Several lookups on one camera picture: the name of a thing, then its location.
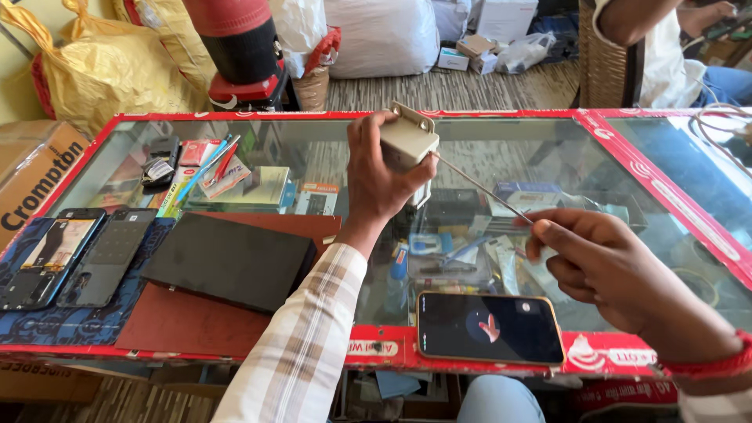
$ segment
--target red pen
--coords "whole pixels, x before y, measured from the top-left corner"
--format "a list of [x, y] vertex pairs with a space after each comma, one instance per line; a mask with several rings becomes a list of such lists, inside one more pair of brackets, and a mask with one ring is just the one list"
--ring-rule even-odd
[[238, 144], [233, 145], [227, 151], [227, 154], [225, 154], [225, 157], [222, 158], [222, 161], [220, 162], [219, 167], [217, 167], [217, 171], [214, 173], [214, 180], [216, 182], [219, 182], [224, 177], [225, 172], [227, 171], [227, 165], [230, 163], [230, 160], [232, 159], [232, 156], [235, 154], [235, 150], [237, 149], [238, 149]]

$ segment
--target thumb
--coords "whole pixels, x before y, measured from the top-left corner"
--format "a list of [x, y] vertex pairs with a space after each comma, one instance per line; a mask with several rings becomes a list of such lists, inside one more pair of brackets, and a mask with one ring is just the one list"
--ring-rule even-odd
[[581, 269], [586, 268], [596, 254], [602, 254], [600, 245], [594, 244], [552, 221], [544, 219], [535, 222], [532, 226], [532, 233], [545, 245], [553, 248]]
[[418, 188], [422, 187], [426, 182], [436, 176], [437, 163], [438, 157], [435, 157], [433, 154], [427, 154], [418, 166], [410, 169], [410, 172], [407, 172], [402, 176], [402, 179], [410, 192], [414, 193]]

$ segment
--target blue pen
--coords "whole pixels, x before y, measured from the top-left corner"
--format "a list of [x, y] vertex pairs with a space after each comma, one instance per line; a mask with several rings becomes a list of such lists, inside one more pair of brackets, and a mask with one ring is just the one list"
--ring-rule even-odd
[[177, 193], [177, 197], [175, 197], [175, 204], [178, 204], [179, 202], [183, 201], [183, 198], [190, 192], [190, 189], [193, 188], [193, 185], [196, 185], [196, 182], [199, 181], [199, 179], [206, 173], [206, 171], [209, 170], [210, 167], [214, 165], [216, 160], [214, 160], [215, 157], [218, 157], [219, 154], [224, 150], [225, 146], [227, 146], [227, 140], [232, 137], [232, 134], [227, 134], [224, 140], [220, 143], [220, 146], [217, 147], [214, 152], [209, 155], [209, 158], [206, 160], [206, 164], [204, 167], [202, 167], [194, 176], [193, 178], [188, 181], [188, 184], [186, 184], [185, 187], [183, 187], [182, 190], [180, 190], [179, 193]]
[[489, 239], [491, 239], [491, 237], [490, 237], [490, 236], [482, 236], [482, 237], [480, 237], [480, 238], [478, 238], [478, 239], [474, 240], [474, 241], [473, 241], [472, 243], [470, 243], [469, 245], [466, 245], [466, 246], [464, 246], [464, 247], [460, 248], [460, 249], [459, 249], [459, 250], [458, 250], [458, 251], [457, 251], [456, 253], [454, 253], [454, 254], [452, 254], [452, 255], [449, 255], [449, 256], [447, 256], [447, 258], [443, 259], [443, 260], [441, 261], [441, 264], [439, 264], [438, 266], [439, 266], [439, 267], [444, 267], [444, 266], [446, 266], [446, 265], [447, 265], [447, 264], [448, 264], [448, 263], [449, 263], [450, 261], [452, 261], [452, 260], [456, 259], [457, 257], [460, 257], [460, 256], [462, 256], [462, 255], [463, 255], [464, 253], [466, 253], [466, 252], [470, 251], [470, 250], [471, 250], [472, 248], [474, 248], [474, 247], [478, 247], [478, 246], [479, 246], [480, 244], [483, 244], [483, 243], [484, 243], [485, 241], [488, 241]]

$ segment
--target brown mat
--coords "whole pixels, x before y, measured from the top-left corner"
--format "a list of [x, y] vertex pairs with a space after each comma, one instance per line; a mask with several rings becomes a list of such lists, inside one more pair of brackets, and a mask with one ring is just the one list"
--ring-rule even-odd
[[[336, 235], [342, 219], [332, 216], [219, 213], [201, 215], [306, 236], [316, 243]], [[244, 357], [261, 337], [270, 315], [218, 303], [192, 294], [147, 284], [116, 348]]]

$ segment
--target wall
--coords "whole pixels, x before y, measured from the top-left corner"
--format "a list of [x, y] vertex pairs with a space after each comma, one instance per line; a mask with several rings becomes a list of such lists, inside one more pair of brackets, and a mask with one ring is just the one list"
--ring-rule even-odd
[[[14, 3], [32, 12], [50, 30], [56, 45], [63, 42], [60, 32], [65, 32], [64, 28], [76, 17], [62, 6], [60, 0], [19, 0]], [[116, 19], [112, 0], [89, 0], [89, 13]], [[40, 49], [24, 31], [7, 23], [2, 25], [0, 30], [5, 36], [0, 35], [0, 124], [47, 119], [37, 100], [30, 72], [31, 59]], [[12, 40], [21, 45], [16, 46]]]

